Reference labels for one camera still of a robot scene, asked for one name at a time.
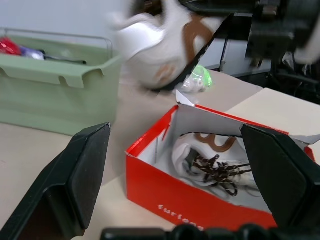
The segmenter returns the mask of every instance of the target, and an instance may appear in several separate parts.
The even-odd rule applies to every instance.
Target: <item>white sneaker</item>
[[[158,2],[161,15],[118,15],[115,38],[131,74],[144,87],[173,90],[192,73],[224,18],[197,15],[178,0]]]
[[[172,161],[181,177],[198,186],[221,186],[231,196],[237,186],[258,189],[242,138],[188,133],[175,142]]]

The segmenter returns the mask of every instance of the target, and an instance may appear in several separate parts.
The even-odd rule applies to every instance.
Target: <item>shoe box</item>
[[[312,226],[320,220],[320,166],[309,145],[315,136],[290,133],[192,104],[176,92],[177,105],[126,151],[127,198],[174,223],[236,230]],[[200,187],[181,178],[172,162],[179,136],[208,133],[243,138],[258,190]]]

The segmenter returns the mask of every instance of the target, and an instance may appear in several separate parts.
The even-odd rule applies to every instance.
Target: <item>cardboard box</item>
[[[190,223],[201,230],[208,227],[236,230],[246,223],[255,223],[266,228],[276,226],[270,207],[273,210],[279,210],[280,207],[277,204],[274,205],[274,198],[266,204],[265,197],[261,195],[266,192],[266,194],[270,194],[268,186],[263,187],[264,190],[266,189],[264,192],[260,189],[261,192],[258,192],[258,195],[252,195],[244,188],[239,188],[236,197],[221,197],[218,188],[215,194],[212,194],[206,189],[194,186],[192,181],[179,179],[171,160],[173,145],[182,134],[208,133],[241,137],[243,136],[242,132],[245,131],[246,137],[243,136],[245,149],[251,167],[254,165],[257,169],[257,164],[253,164],[252,159],[256,161],[253,149],[258,149],[259,146],[248,145],[250,140],[251,142],[254,140],[248,138],[252,134],[257,135],[259,131],[269,129],[269,127],[194,105],[179,92],[177,92],[177,102],[178,105],[165,114],[127,150],[126,187],[128,199],[174,224]],[[290,138],[288,132],[271,131],[289,138],[307,158],[307,162],[315,164],[311,160],[314,157],[308,145],[318,141],[319,136]],[[266,143],[267,148],[272,147],[271,145],[272,143]],[[281,155],[276,150],[271,153]],[[255,169],[252,169],[252,171],[256,178],[256,175],[259,175],[259,171],[262,170],[258,169],[255,172]],[[271,178],[274,173],[261,174],[264,174],[263,178],[266,178],[266,175]],[[282,213],[281,209],[279,211],[276,215],[280,218],[282,218],[282,214],[285,217],[289,215],[289,213]]]

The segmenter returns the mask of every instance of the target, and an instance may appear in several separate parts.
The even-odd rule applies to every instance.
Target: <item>white wall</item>
[[[131,0],[0,0],[0,27],[113,40],[107,14],[128,11]]]

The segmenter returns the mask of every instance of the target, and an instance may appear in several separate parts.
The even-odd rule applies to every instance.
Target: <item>green bin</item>
[[[0,54],[0,122],[66,135],[116,118],[121,57],[110,48],[7,35],[87,65]]]

